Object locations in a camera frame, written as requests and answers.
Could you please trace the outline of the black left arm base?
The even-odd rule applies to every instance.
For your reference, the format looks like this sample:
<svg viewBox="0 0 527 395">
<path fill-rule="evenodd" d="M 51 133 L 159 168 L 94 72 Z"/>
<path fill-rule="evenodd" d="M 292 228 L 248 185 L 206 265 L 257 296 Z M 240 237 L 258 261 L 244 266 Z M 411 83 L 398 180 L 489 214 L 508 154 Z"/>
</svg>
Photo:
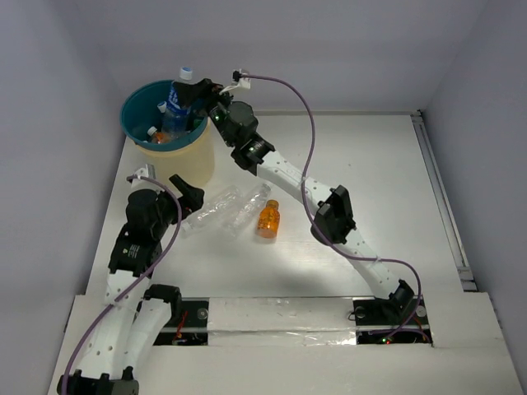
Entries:
<svg viewBox="0 0 527 395">
<path fill-rule="evenodd" d="M 206 346 L 209 299 L 183 299 L 180 318 L 171 319 L 160 331 L 155 346 Z"/>
</svg>

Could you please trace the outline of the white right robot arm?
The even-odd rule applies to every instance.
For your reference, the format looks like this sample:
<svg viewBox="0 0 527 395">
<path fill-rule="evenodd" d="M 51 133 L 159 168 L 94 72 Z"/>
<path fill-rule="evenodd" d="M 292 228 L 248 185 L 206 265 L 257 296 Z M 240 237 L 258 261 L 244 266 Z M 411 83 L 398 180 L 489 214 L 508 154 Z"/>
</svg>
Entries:
<svg viewBox="0 0 527 395">
<path fill-rule="evenodd" d="M 422 291 L 393 275 L 387 260 L 368 247 L 354 221 L 346 188 L 330 188 L 311 178 L 307 168 L 297 169 L 259 135 L 259 121 L 252 107 L 231 95 L 235 89 L 249 89 L 255 78 L 254 74 L 234 71 L 229 86 L 205 78 L 194 84 L 175 82 L 173 87 L 181 107 L 212 121 L 241 169 L 271 182 L 302 204 L 312 235 L 346 258 L 370 287 L 374 310 L 390 324 L 404 325 L 413 315 Z"/>
</svg>

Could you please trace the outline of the yellow bottle dark blue label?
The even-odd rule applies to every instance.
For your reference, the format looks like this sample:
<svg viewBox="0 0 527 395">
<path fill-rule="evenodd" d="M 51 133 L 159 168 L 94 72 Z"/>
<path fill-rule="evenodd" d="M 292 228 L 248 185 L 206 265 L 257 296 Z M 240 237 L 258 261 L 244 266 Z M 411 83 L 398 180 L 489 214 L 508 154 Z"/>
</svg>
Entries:
<svg viewBox="0 0 527 395">
<path fill-rule="evenodd" d="M 147 130 L 147 135 L 149 137 L 149 142 L 157 144 L 158 143 L 158 129 L 156 127 L 150 127 Z"/>
</svg>

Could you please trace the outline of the large blue label water bottle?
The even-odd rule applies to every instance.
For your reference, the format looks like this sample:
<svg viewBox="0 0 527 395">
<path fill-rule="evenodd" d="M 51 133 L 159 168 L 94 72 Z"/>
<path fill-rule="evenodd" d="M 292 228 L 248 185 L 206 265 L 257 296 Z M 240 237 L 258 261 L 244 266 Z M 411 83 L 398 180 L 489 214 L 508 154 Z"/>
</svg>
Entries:
<svg viewBox="0 0 527 395">
<path fill-rule="evenodd" d="M 160 111 L 161 114 L 165 115 L 166 111 L 167 111 L 167 102 L 166 101 L 162 101 L 162 102 L 158 103 L 157 104 L 157 108 L 158 108 L 158 110 Z"/>
</svg>

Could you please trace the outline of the small blue label water bottle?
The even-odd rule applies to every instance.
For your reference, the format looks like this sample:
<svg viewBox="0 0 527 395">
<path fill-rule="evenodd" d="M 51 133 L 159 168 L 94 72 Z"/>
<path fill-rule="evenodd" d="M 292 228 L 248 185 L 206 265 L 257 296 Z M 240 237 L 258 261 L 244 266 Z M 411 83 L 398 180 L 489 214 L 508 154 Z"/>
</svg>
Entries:
<svg viewBox="0 0 527 395">
<path fill-rule="evenodd" d="M 193 69 L 182 67 L 179 77 L 170 84 L 169 95 L 166 100 L 166 110 L 162 120 L 162 131 L 167 132 L 173 139 L 181 138 L 186 134 L 186 123 L 189 110 L 180 103 L 175 83 L 189 84 L 193 79 Z"/>
</svg>

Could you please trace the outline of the orange label drink bottle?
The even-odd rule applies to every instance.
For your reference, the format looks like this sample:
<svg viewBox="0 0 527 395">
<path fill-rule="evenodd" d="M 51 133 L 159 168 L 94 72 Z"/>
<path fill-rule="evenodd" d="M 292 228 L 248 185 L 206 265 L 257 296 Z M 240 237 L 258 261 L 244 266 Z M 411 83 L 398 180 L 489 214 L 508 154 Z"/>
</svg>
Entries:
<svg viewBox="0 0 527 395">
<path fill-rule="evenodd" d="M 167 132 L 167 131 L 161 131 L 158 130 L 158 143 L 160 144 L 168 144 L 171 142 L 174 142 L 176 140 L 179 140 L 183 137 L 186 137 L 189 133 L 187 131 L 176 131 L 176 132 Z"/>
</svg>

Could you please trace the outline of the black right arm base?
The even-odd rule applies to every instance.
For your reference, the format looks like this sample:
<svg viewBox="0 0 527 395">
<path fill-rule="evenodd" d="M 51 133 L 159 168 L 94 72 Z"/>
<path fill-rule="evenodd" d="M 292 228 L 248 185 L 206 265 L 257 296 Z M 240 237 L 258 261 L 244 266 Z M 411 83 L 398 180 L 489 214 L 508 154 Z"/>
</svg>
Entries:
<svg viewBox="0 0 527 395">
<path fill-rule="evenodd" d="M 355 299 L 347 319 L 357 326 L 357 343 L 432 344 L 427 309 L 406 281 L 387 300 Z"/>
</svg>

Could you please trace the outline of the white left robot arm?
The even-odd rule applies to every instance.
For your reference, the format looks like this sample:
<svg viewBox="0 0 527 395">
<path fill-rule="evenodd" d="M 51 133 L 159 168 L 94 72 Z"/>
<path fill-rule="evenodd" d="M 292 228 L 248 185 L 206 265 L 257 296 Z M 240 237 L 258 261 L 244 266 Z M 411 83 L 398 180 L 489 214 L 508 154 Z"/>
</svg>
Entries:
<svg viewBox="0 0 527 395">
<path fill-rule="evenodd" d="M 204 191 L 177 174 L 168 185 L 140 174 L 127 180 L 154 187 L 128 196 L 126 221 L 110 254 L 103 309 L 69 357 L 59 394 L 137 394 L 138 367 L 160 330 L 184 316 L 179 287 L 154 284 L 152 275 L 169 251 L 161 245 L 166 231 L 179 231 L 203 206 Z"/>
</svg>

